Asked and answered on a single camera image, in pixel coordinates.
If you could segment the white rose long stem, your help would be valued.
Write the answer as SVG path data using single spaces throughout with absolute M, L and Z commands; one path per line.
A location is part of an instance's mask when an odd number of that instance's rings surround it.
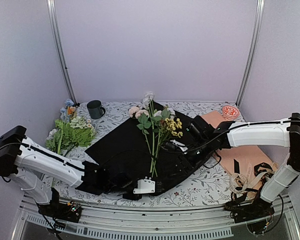
M 139 106 L 133 106 L 128 110 L 128 114 L 130 118 L 137 120 L 137 128 L 141 130 L 142 134 L 145 137 L 145 142 L 147 145 L 147 148 L 150 153 L 151 162 L 152 162 L 152 155 L 151 155 L 151 149 L 152 149 L 152 133 L 151 133 L 151 122 L 149 119 L 149 114 L 147 110 L 141 109 Z M 155 153 L 156 153 L 156 133 L 155 133 Z M 155 174 L 152 177 L 157 177 L 158 172 L 156 168 L 157 163 L 157 156 L 155 155 Z

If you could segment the small white flower stem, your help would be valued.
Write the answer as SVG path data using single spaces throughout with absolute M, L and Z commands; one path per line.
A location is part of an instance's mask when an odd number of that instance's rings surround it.
M 144 110 L 147 110 L 148 112 L 148 118 L 150 121 L 150 129 L 151 129 L 151 139 L 152 139 L 152 144 L 151 144 L 151 165 L 150 165 L 150 173 L 151 176 L 153 177 L 156 172 L 156 167 L 155 167 L 155 125 L 153 121 L 153 116 L 154 116 L 154 98 L 155 94 L 152 91 L 148 91 L 145 93 L 145 96 L 142 100 L 142 107 Z

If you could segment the yellow small flower bunch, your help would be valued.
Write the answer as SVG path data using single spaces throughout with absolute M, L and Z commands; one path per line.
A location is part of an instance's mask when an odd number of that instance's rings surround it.
M 155 150 L 155 156 L 159 155 L 160 147 L 166 141 L 169 141 L 173 138 L 181 138 L 183 124 L 179 118 L 163 118 L 159 121 L 158 124 L 158 137 Z

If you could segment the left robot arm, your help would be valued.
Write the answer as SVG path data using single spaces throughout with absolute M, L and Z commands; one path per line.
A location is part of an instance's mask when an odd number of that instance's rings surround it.
M 136 183 L 126 174 L 89 161 L 72 160 L 52 152 L 26 136 L 27 129 L 17 125 L 0 136 L 0 177 L 15 181 L 53 216 L 64 213 L 64 205 L 53 198 L 34 172 L 54 177 L 70 187 L 93 195 L 114 189 L 132 191 Z

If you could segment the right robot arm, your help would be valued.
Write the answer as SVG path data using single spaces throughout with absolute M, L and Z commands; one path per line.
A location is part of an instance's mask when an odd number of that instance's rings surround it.
M 192 165 L 202 165 L 204 158 L 210 158 L 215 150 L 229 151 L 251 146 L 278 146 L 289 149 L 287 160 L 274 176 L 261 188 L 258 200 L 249 206 L 252 218 L 259 218 L 268 210 L 268 204 L 300 175 L 300 114 L 289 118 L 261 122 L 227 121 L 217 111 L 196 116 L 187 127 L 198 144 L 193 149 L 184 149 L 184 157 Z

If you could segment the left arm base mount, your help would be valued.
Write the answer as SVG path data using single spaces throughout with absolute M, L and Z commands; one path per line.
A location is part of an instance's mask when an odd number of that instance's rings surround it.
M 44 216 L 54 220 L 63 220 L 72 223 L 78 223 L 82 215 L 82 206 L 78 203 L 62 203 L 59 201 L 50 201 L 48 204 L 37 204 L 38 211 Z

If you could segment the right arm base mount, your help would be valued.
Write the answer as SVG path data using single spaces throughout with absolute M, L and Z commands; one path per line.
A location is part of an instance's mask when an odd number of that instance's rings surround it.
M 230 217 L 234 219 L 235 223 L 241 223 L 259 218 L 272 216 L 275 213 L 272 203 L 262 200 L 261 198 L 255 199 L 251 204 L 243 206 L 234 206 L 230 210 Z M 269 220 L 263 220 L 261 223 L 251 223 L 248 225 L 248 230 L 254 235 L 265 234 L 270 225 Z

